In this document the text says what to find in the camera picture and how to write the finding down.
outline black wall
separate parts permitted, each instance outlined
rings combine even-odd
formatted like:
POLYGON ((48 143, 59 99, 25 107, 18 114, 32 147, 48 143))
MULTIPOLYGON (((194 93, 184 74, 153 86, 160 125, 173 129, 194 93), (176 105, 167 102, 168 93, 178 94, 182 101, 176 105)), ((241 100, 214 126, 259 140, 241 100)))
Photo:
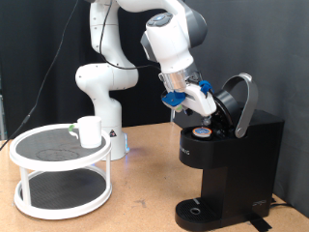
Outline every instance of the black wall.
MULTIPOLYGON (((218 90, 231 76, 249 73, 259 88, 258 108, 285 123, 274 193, 309 217, 309 1, 185 0, 209 32, 192 49, 204 79, 218 90)), ((234 91, 244 100, 246 91, 234 91)), ((183 126, 199 117, 182 119, 183 126)))
MULTIPOLYGON (((44 75, 56 54, 75 0, 0 1, 0 65, 8 135, 34 106, 44 75)), ((90 4, 79 0, 59 57, 42 90, 37 110, 20 132, 58 123, 71 123, 94 114, 89 97, 77 87, 75 72, 102 63, 91 48, 90 4)), ((150 64, 140 39, 147 20, 159 11, 132 14, 119 11, 122 47, 135 66, 150 64)), ((167 122, 170 110, 160 100, 164 87, 158 71, 139 71, 138 84, 111 92, 123 106, 123 126, 167 122)))

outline drip tray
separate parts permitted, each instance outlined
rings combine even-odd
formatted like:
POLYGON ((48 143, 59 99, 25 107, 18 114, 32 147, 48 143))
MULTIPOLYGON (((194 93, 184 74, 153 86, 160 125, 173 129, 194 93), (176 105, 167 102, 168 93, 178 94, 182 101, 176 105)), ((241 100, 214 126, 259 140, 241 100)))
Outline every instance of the drip tray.
POLYGON ((201 198, 185 200, 176 207, 176 223, 189 231, 208 231, 220 226, 220 217, 201 198))
POLYGON ((31 205, 47 210, 64 210, 87 204, 106 189, 104 178, 81 168, 63 172, 43 172, 29 181, 31 205))

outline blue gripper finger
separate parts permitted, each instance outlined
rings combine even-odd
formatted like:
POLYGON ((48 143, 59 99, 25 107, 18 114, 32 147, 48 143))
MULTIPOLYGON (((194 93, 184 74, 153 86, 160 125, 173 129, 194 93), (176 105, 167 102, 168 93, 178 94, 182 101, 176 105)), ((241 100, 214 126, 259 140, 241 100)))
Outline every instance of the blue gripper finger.
POLYGON ((200 81, 200 82, 199 82, 199 86, 202 87, 202 88, 201 88, 201 91, 202 91, 205 95, 207 94, 207 92, 208 92, 209 90, 212 90, 212 91, 213 91, 211 84, 210 84, 209 82, 207 82, 206 80, 200 81))

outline mug handle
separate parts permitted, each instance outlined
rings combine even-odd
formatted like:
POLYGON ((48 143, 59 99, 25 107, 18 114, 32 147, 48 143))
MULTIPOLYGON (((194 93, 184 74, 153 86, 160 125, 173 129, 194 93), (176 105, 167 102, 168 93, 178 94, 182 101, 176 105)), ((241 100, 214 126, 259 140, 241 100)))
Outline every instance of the mug handle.
POLYGON ((75 128, 76 124, 71 124, 68 128, 69 134, 72 136, 75 136, 76 139, 78 139, 78 134, 73 132, 73 128, 75 128))

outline black background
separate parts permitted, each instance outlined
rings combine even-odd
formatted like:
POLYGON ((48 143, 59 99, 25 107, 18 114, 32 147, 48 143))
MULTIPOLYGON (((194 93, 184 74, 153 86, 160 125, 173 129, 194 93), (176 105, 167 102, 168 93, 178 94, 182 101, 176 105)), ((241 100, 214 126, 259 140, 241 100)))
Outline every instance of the black background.
MULTIPOLYGON (((8 135, 35 104, 74 4, 75 0, 1 1, 0 71, 8 135)), ((80 66, 103 63, 91 48, 89 9, 88 2, 79 0, 38 107, 20 133, 43 125, 76 122, 94 114, 90 98, 75 83, 80 66)), ((147 60, 140 40, 147 20, 160 12, 133 14, 119 10, 122 48, 135 66, 154 64, 147 60)), ((157 75, 156 69, 139 70, 135 87, 110 93, 123 106, 124 127, 169 121, 170 110, 160 100, 164 87, 157 75)))

